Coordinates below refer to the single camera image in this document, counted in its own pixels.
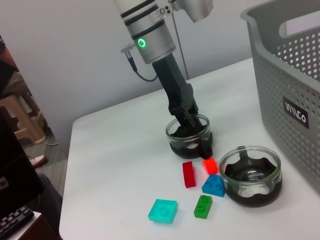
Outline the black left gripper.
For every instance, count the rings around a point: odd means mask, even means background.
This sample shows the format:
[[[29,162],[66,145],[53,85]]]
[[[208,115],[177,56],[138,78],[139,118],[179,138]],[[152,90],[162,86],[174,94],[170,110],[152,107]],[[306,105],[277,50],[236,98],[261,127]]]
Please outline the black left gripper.
[[[200,125],[193,87],[184,79],[173,54],[153,62],[152,67],[167,94],[170,114],[175,116],[184,130]]]

